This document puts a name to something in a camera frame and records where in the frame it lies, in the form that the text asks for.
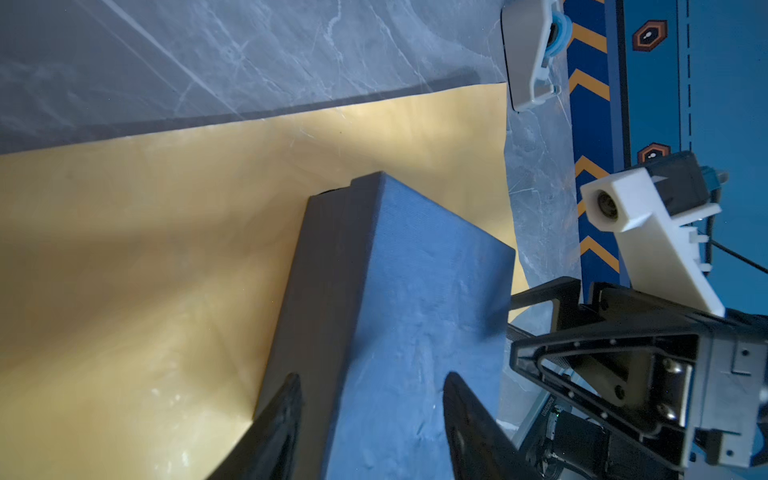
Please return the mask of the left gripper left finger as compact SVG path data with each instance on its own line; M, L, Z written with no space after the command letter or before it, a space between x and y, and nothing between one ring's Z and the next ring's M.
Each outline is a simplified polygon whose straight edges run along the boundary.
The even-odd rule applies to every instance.
M300 376L289 373L262 413L207 479L291 479L302 407Z

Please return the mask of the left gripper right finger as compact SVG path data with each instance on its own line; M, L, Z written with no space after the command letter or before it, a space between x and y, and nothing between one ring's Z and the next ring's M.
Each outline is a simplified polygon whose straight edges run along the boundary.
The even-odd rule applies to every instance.
M456 372L443 386L446 437L455 479L539 479L483 404Z

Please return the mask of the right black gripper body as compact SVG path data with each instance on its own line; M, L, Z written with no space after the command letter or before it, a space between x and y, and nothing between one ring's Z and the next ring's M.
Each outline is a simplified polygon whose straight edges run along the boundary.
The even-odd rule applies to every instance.
M677 470L699 446L710 465L762 467L767 449L767 319L718 316L629 288L596 283L590 305L606 356L625 360L609 427Z

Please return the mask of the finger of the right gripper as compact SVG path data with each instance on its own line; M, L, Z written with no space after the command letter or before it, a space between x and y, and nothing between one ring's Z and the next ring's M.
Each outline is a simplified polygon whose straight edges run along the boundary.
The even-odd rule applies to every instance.
M584 324L585 312L580 303L581 293L582 284L579 279L563 276L512 295L509 309L518 310L551 303L552 324Z
M512 343L509 365L665 467L688 466L695 363L653 338L524 338Z

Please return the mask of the yellow orange wrapping paper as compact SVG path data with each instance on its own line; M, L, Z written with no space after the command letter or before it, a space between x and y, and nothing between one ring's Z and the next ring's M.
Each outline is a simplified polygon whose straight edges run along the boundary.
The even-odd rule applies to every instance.
M514 245L504 84L1 159L1 475L203 479L251 425L307 200L384 171Z

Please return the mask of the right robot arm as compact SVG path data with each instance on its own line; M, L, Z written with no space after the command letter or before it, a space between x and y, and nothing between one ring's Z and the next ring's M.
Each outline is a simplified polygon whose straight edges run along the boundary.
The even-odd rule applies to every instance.
M518 332L511 369L554 410L528 459L589 479L681 479L701 451L715 467L767 462L767 319L722 315L562 277L511 298L553 306L547 334Z

